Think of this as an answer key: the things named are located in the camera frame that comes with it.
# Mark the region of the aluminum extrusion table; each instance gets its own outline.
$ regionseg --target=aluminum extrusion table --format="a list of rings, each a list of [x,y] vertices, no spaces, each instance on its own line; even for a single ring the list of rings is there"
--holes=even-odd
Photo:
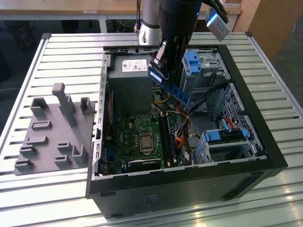
[[[87,168],[13,175],[25,138],[33,97],[47,103],[53,83],[65,83],[74,102],[98,101],[103,46],[137,45],[133,34],[61,34],[42,39],[0,137],[1,226],[272,226],[303,224],[303,110],[252,37],[228,35],[221,43],[209,33],[191,44],[225,44],[240,69],[289,168],[266,179],[240,199],[194,207],[104,219],[85,199]]]

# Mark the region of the wire bundle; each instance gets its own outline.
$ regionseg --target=wire bundle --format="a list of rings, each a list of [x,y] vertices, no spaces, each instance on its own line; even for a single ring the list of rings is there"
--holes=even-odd
[[[207,92],[205,92],[200,98],[198,98],[190,106],[190,108],[188,109],[188,111],[185,115],[184,121],[181,123],[181,125],[179,126],[179,128],[176,132],[177,137],[180,137],[182,135],[182,131],[183,131],[184,127],[186,126],[186,123],[189,120],[190,116],[194,113],[194,111],[197,110],[199,108],[199,106],[202,105],[204,102],[206,102],[214,91],[225,88],[225,87],[227,87],[228,84],[229,84],[229,82],[225,82],[225,83],[221,83],[221,84],[217,84],[217,85],[213,86],[211,89],[209,89]]]
[[[230,117],[225,117],[225,120],[228,122],[228,124],[230,125],[231,129],[235,129],[236,127],[234,126],[234,124],[232,123],[232,120]]]
[[[151,103],[153,103],[153,104],[161,104],[161,103],[165,103],[165,102],[167,102],[169,99],[170,99],[170,94],[169,94],[169,96],[166,98],[166,99],[164,99],[164,100],[160,100],[160,101],[154,101],[154,102],[151,102]]]

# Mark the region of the floor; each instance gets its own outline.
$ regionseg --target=floor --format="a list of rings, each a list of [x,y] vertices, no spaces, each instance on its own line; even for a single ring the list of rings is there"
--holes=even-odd
[[[277,72],[303,106],[303,15],[272,61]]]
[[[44,32],[63,33],[60,21],[36,21],[31,22],[30,25],[37,42]],[[289,35],[272,63],[300,105],[303,106],[303,78],[301,77],[303,76],[303,15],[295,27],[294,32]],[[97,21],[93,21],[91,24],[89,21],[80,21],[77,33],[98,32],[100,29]],[[36,50],[35,48],[29,51],[20,50],[3,21],[0,21],[0,51],[12,71],[12,75],[0,83],[1,133]]]

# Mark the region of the robotic arm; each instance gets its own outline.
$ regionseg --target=robotic arm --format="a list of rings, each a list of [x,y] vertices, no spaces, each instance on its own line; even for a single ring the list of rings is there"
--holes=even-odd
[[[230,32],[227,14],[219,0],[203,0],[211,8],[205,14],[206,25],[221,41]],[[202,4],[201,0],[160,0],[158,23],[162,31],[160,49],[151,64],[161,72],[163,84],[178,86],[181,77],[181,62],[194,32]]]

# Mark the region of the blue plastic clip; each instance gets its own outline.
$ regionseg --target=blue plastic clip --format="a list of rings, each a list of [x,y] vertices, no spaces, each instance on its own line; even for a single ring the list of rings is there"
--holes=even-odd
[[[185,52],[185,62],[188,66],[189,73],[191,75],[198,75],[201,71],[201,61],[200,57],[197,55],[196,51],[186,51]]]
[[[243,136],[244,136],[245,139],[248,138],[248,133],[247,133],[246,129],[242,129],[242,134],[243,134]]]
[[[200,148],[201,148],[201,146],[199,145],[198,148],[197,148],[197,150],[196,150],[196,152],[195,152],[195,154],[194,154],[194,158],[193,159],[195,159],[197,157],[197,155],[198,155],[198,153],[200,151]]]
[[[210,137],[210,141],[220,141],[221,140],[221,136],[218,131],[208,131],[207,134]]]
[[[226,121],[225,121],[224,119],[222,119],[221,121],[222,121],[222,124],[224,125],[225,129],[226,129],[228,132],[232,132],[231,128],[227,126]]]
[[[205,136],[206,142],[209,142],[210,141],[209,134],[206,132],[206,133],[204,133],[204,136]]]

